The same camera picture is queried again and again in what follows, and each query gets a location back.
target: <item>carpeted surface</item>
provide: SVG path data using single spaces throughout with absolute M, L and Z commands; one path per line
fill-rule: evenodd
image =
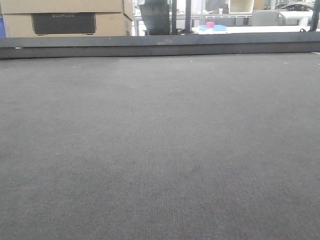
M 0 239 L 319 240 L 319 64 L 0 61 Z

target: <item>metal frame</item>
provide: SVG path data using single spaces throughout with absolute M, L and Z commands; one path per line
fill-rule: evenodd
M 320 52 L 320 32 L 0 38 L 1 59 L 308 52 Z

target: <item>cardboard box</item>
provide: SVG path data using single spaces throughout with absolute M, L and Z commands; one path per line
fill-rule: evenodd
M 265 9 L 266 0 L 254 0 L 254 9 L 263 10 Z
M 81 37 L 81 36 L 130 36 L 132 34 L 132 0 L 0 0 L 3 20 L 8 38 L 24 37 Z M 74 33 L 59 32 L 59 24 L 75 23 L 81 20 L 91 28 L 88 31 L 81 24 Z M 47 20 L 51 32 L 43 32 L 41 21 Z
M 255 0 L 229 0 L 230 14 L 251 14 Z

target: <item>white box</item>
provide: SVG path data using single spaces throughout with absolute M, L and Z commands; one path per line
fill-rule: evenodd
M 255 0 L 229 0 L 230 14 L 251 14 Z

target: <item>black panel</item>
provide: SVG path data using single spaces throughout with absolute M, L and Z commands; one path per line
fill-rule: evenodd
M 37 35 L 94 34 L 96 20 L 93 12 L 32 14 L 33 29 Z

